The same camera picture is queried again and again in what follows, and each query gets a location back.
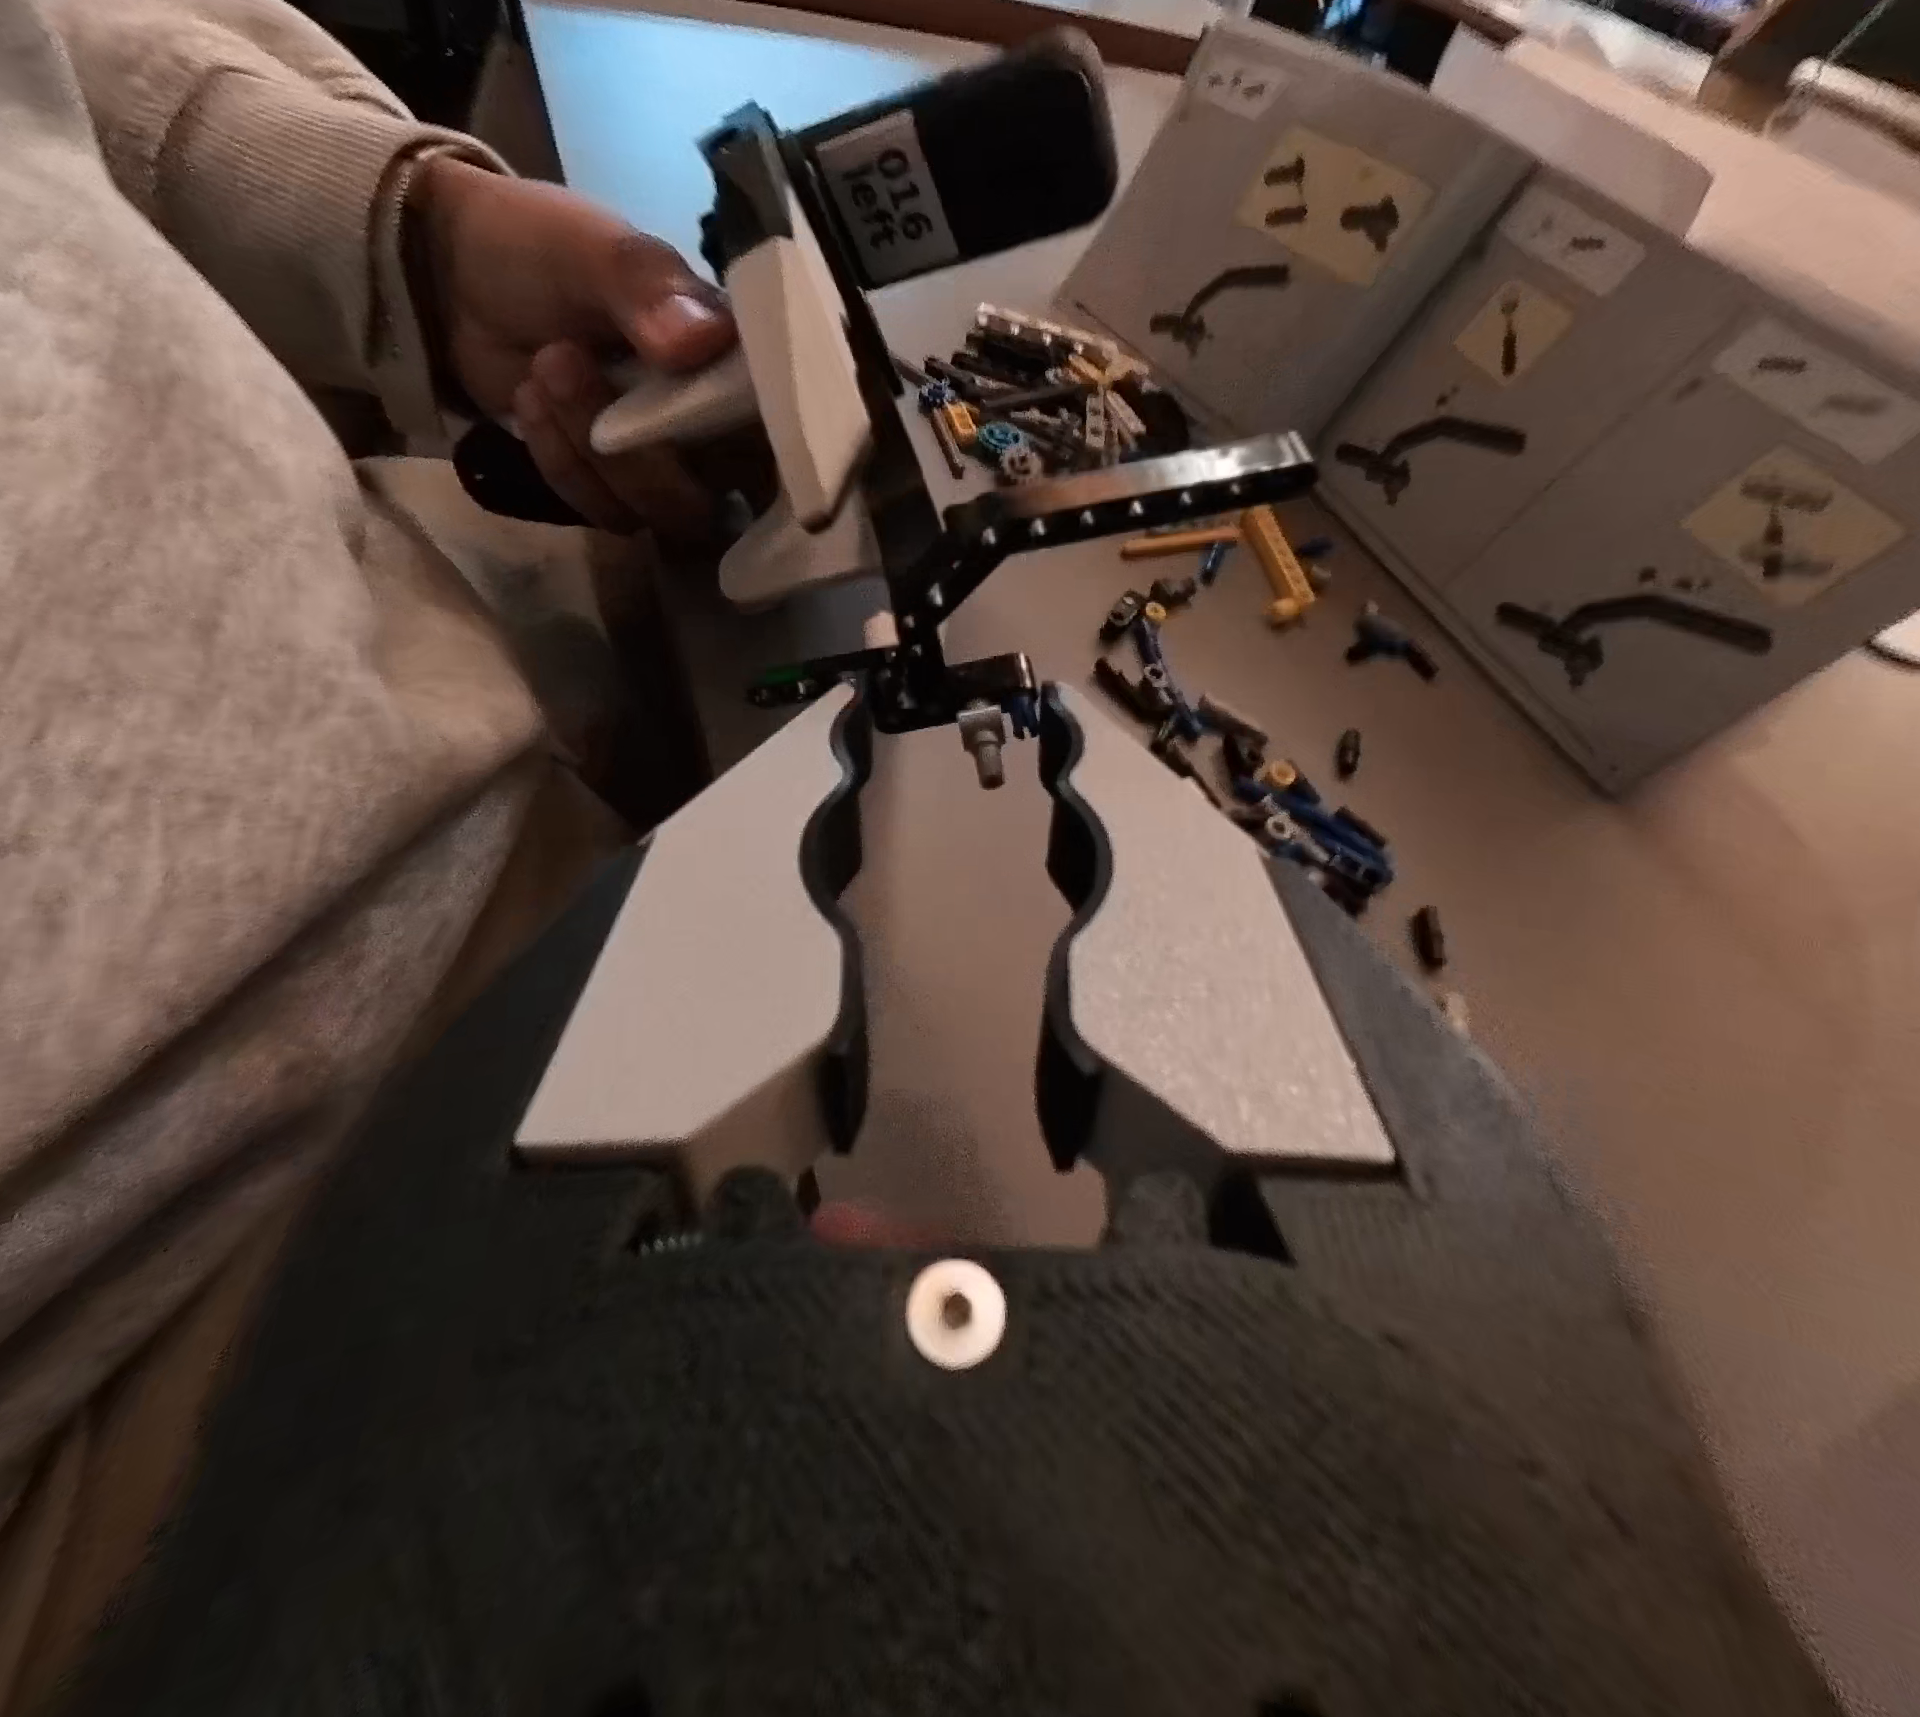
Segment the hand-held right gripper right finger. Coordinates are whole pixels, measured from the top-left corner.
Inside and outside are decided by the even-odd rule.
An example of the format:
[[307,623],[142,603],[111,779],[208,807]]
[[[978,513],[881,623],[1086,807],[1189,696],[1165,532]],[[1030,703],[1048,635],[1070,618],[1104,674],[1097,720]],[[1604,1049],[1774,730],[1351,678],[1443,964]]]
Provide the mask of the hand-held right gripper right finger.
[[1041,699],[1046,872],[1068,906],[1034,1074],[1052,1167],[1392,1171],[1277,862],[1082,692]]

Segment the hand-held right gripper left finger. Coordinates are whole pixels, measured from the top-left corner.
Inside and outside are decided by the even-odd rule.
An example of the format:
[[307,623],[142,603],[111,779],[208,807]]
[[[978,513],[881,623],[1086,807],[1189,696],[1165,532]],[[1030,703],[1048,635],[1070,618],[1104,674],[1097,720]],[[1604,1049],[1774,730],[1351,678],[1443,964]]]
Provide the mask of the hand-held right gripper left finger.
[[532,1167],[810,1172],[869,1115],[863,868],[875,726],[832,687],[645,842],[520,1119]]

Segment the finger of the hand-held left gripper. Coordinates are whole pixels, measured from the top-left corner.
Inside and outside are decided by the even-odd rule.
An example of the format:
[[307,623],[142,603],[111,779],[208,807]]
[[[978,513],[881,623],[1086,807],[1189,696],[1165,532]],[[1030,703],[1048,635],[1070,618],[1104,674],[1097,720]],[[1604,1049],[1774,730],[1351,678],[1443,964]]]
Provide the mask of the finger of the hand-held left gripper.
[[823,528],[808,530],[785,488],[723,553],[716,573],[723,599],[738,611],[768,611],[883,574],[881,544],[859,495],[849,495]]
[[852,492],[869,511],[860,476],[875,450],[875,419],[844,301],[818,245],[770,237],[733,261],[726,290],[779,491],[808,530],[823,528]]

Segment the black lego beam assembly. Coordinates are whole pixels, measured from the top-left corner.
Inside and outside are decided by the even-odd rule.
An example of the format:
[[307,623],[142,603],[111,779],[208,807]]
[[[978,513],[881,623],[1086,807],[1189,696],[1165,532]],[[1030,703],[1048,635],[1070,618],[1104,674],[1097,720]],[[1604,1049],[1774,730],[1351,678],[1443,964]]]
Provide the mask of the black lego beam assembly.
[[938,507],[913,441],[893,422],[855,476],[855,508],[877,532],[893,644],[770,667],[742,695],[750,707],[773,710],[850,682],[878,732],[956,725],[981,783],[998,789],[1006,740],[1041,730],[1042,682],[1023,652],[953,664],[943,630],[1009,558],[1289,502],[1319,480],[1311,447],[1287,432],[1038,478]]

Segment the person's left forearm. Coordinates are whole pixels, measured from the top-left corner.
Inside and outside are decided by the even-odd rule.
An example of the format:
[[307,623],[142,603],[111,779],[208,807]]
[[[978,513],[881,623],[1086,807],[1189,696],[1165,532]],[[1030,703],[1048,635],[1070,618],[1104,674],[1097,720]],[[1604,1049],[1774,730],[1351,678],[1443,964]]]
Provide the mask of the person's left forearm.
[[118,191],[302,386],[369,397],[411,455],[447,457],[461,390],[406,207],[429,164],[506,160],[284,0],[44,4]]

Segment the pile of mixed lego pieces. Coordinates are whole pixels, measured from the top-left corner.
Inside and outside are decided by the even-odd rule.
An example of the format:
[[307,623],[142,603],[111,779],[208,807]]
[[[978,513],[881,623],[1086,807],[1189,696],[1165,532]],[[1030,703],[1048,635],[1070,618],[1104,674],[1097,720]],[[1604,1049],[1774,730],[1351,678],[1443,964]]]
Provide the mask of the pile of mixed lego pieces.
[[981,304],[947,352],[893,369],[954,488],[1019,488],[1187,455],[1197,422],[1108,334]]

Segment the blue black lego connector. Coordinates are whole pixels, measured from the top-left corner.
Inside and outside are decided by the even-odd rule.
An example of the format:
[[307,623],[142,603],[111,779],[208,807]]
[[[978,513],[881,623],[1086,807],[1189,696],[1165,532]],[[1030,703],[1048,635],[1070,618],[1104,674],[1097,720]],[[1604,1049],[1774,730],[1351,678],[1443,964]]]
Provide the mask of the blue black lego connector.
[[1349,667],[1394,663],[1423,682],[1438,681],[1438,663],[1429,647],[1373,601],[1357,613],[1352,639],[1342,658]]

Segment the thick yellow lego beam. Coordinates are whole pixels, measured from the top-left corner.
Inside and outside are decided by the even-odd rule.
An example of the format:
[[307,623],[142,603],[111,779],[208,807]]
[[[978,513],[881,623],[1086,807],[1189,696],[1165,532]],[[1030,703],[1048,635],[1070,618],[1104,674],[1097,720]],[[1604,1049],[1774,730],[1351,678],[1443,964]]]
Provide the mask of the thick yellow lego beam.
[[1240,511],[1238,532],[1266,583],[1264,623],[1274,630],[1303,624],[1319,607],[1320,590],[1277,513],[1266,504]]

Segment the lego instruction booklet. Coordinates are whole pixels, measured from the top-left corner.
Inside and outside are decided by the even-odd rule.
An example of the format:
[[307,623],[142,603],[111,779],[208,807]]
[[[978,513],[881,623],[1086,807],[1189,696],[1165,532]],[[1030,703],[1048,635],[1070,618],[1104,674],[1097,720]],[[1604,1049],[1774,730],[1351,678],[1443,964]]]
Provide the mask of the lego instruction booklet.
[[1686,237],[1227,17],[1058,303],[1316,488],[1621,793],[1917,611],[1917,207],[1617,71]]

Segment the person's left hand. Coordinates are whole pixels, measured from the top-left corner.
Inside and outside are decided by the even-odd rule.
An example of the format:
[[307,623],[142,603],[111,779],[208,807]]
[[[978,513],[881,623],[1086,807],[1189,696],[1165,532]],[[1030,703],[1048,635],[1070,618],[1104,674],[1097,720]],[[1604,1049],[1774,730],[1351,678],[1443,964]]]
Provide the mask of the person's left hand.
[[702,542],[708,486],[669,448],[600,457],[615,360],[683,376],[733,354],[726,301],[669,245],[539,180],[451,154],[405,198],[409,287],[429,349],[473,408],[524,447],[575,518],[615,534]]

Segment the cluster of blue black pins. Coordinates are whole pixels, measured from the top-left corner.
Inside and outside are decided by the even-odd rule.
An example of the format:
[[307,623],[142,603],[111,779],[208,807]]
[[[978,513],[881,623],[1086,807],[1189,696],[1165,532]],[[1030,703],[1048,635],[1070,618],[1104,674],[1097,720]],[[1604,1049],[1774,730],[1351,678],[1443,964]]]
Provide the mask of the cluster of blue black pins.
[[1304,871],[1347,915],[1365,917],[1396,881],[1390,842],[1357,809],[1323,793],[1252,714],[1174,674],[1166,624],[1197,597],[1195,577],[1125,587],[1097,630],[1095,689],[1145,732],[1166,770],[1269,857]]

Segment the white cardboard box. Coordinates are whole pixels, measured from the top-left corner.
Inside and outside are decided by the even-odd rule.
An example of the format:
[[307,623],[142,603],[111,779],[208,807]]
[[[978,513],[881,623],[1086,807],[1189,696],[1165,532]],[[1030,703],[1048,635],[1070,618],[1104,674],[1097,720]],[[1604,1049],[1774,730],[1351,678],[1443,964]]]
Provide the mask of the white cardboard box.
[[1430,91],[1543,167],[1682,239],[1714,175],[1643,116],[1623,116],[1602,95],[1621,84],[1617,71],[1579,48],[1536,38],[1496,43],[1460,25],[1443,52]]

